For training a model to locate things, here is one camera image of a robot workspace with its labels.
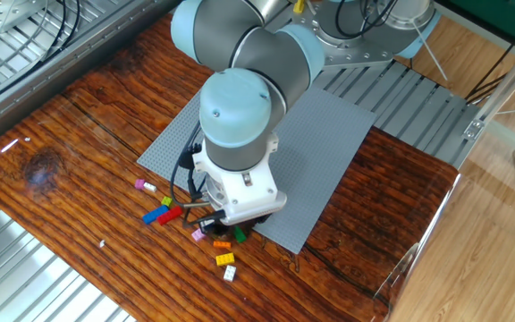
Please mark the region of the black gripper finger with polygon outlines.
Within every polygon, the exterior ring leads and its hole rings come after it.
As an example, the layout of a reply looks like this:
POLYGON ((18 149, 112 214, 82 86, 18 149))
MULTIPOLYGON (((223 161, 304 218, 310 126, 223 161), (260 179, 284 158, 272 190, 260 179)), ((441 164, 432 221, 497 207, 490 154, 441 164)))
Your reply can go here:
POLYGON ((263 224, 271 215, 272 214, 267 214, 267 215, 264 215, 264 216, 260 216, 260 217, 251 219, 249 221, 246 221, 246 222, 242 223, 241 227, 250 228, 250 227, 253 227, 253 226, 257 225, 257 224, 263 224))
POLYGON ((233 235, 232 226, 223 225, 219 220, 208 219, 200 223, 200 230, 203 234, 213 237, 224 237, 233 235))

